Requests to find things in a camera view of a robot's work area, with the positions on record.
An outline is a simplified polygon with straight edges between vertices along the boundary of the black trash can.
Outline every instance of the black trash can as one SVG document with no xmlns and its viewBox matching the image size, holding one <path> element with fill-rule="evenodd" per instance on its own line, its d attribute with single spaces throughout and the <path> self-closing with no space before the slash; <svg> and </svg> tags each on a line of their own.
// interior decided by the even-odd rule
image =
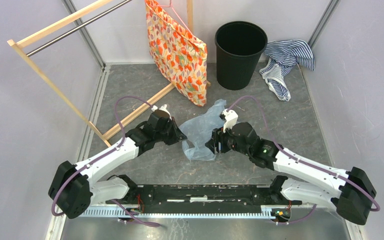
<svg viewBox="0 0 384 240">
<path fill-rule="evenodd" d="M 232 21 L 215 33 L 217 81 L 229 90 L 245 88 L 267 45 L 266 33 L 246 21 Z"/>
</svg>

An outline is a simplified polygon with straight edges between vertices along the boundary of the orange floral cloth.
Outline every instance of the orange floral cloth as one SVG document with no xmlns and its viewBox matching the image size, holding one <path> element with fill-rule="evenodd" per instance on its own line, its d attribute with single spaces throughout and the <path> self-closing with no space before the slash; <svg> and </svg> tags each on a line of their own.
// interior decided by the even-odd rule
<svg viewBox="0 0 384 240">
<path fill-rule="evenodd" d="M 149 53 L 162 75 L 198 106 L 207 103 L 207 45 L 145 0 Z"/>
</svg>

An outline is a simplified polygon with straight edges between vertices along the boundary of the wooden frame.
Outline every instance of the wooden frame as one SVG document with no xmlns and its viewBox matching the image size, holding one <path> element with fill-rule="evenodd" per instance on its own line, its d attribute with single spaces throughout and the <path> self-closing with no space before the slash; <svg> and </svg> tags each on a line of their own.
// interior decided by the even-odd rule
<svg viewBox="0 0 384 240">
<path fill-rule="evenodd" d="M 35 62 L 33 62 L 30 57 L 26 55 L 26 53 L 23 51 L 23 49 L 40 39 L 48 36 L 49 34 L 61 29 L 62 27 L 76 21 L 77 19 L 85 16 L 86 14 L 89 14 L 93 12 L 94 10 L 106 5 L 107 3 L 111 2 L 112 0 L 97 0 L 88 6 L 85 6 L 84 8 L 64 17 L 63 19 L 33 33 L 32 35 L 15 42 L 14 40 L 10 39 L 7 41 L 7 43 L 15 50 L 15 52 L 20 55 L 20 57 L 41 77 L 45 83 L 47 83 L 52 90 L 55 91 L 55 93 L 93 130 L 93 132 L 108 146 L 110 147 L 111 144 L 108 142 L 110 138 L 112 138 L 116 133 L 118 133 L 121 128 L 119 124 L 116 124 L 113 126 L 110 130 L 108 130 L 106 133 L 102 134 L 97 127 L 89 121 L 80 111 L 77 109 L 76 106 L 64 95 L 64 93 L 49 79 L 49 77 L 46 76 L 46 74 L 36 65 Z M 193 22 L 193 0 L 186 0 L 187 1 L 187 22 L 188 27 L 191 31 L 194 29 L 194 22 Z M 164 97 L 167 93 L 169 93 L 171 90 L 173 90 L 175 86 L 172 83 L 169 83 L 166 87 L 164 87 L 161 91 L 159 91 L 157 94 L 155 94 L 153 97 L 151 97 L 148 102 L 150 104 L 155 104 L 158 100 L 160 100 L 162 97 Z M 135 118 L 137 118 L 140 114 L 145 112 L 146 109 L 148 109 L 149 106 L 147 104 L 142 104 L 139 108 L 134 110 L 131 114 L 129 114 L 127 117 L 125 117 L 121 123 L 123 126 L 126 126 L 127 124 L 131 123 Z"/>
</svg>

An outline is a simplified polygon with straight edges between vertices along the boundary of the striped cloth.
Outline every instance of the striped cloth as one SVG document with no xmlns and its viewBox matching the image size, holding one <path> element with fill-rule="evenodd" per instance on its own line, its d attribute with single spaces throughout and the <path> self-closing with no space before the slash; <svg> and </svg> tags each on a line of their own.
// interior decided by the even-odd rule
<svg viewBox="0 0 384 240">
<path fill-rule="evenodd" d="M 296 64 L 314 71 L 314 56 L 310 46 L 303 40 L 294 39 L 274 41 L 267 44 L 264 54 L 269 57 L 268 64 L 259 73 L 268 85 L 268 89 L 281 101 L 289 101 L 291 94 L 286 87 L 284 77 Z"/>
</svg>

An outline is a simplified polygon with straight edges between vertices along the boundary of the marble patterned surface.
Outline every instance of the marble patterned surface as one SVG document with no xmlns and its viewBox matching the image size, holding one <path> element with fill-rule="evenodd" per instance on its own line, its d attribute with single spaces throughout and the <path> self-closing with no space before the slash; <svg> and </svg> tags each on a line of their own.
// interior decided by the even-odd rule
<svg viewBox="0 0 384 240">
<path fill-rule="evenodd" d="M 229 106 L 243 95 L 252 95 L 261 101 L 269 129 L 280 144 L 309 159 L 330 165 L 300 69 L 295 67 L 286 76 L 285 82 L 291 92 L 291 100 L 283 102 L 269 91 L 258 73 L 258 70 L 265 65 L 265 63 L 258 64 L 246 88 L 231 91 L 218 84 L 216 65 L 209 63 L 207 79 L 211 82 L 211 87 L 208 88 L 206 106 L 195 106 L 175 89 L 159 100 L 156 105 L 168 104 L 168 110 L 176 118 L 178 125 L 181 125 L 205 113 L 218 99 L 227 100 Z M 154 64 L 111 66 L 97 128 L 104 133 L 117 123 L 114 104 L 118 98 L 133 95 L 147 100 L 167 84 L 168 81 Z M 141 104 L 142 102 L 138 100 L 126 99 L 119 104 L 117 112 L 123 119 Z M 233 110 L 238 113 L 239 121 L 249 122 L 260 137 L 270 139 L 264 128 L 260 111 L 251 99 L 239 102 Z M 151 110 L 148 109 L 127 125 L 126 131 L 146 121 L 150 112 Z M 113 144 L 120 138 L 119 132 L 110 140 L 110 143 Z M 99 153 L 105 147 L 105 144 L 95 135 L 89 156 Z M 233 151 L 219 154 L 214 161 L 189 161 L 182 151 L 181 143 L 172 146 L 157 143 L 154 149 L 122 164 L 107 176 L 112 174 L 126 174 L 137 184 L 270 184 L 278 173 L 256 167 L 246 156 Z"/>
</svg>

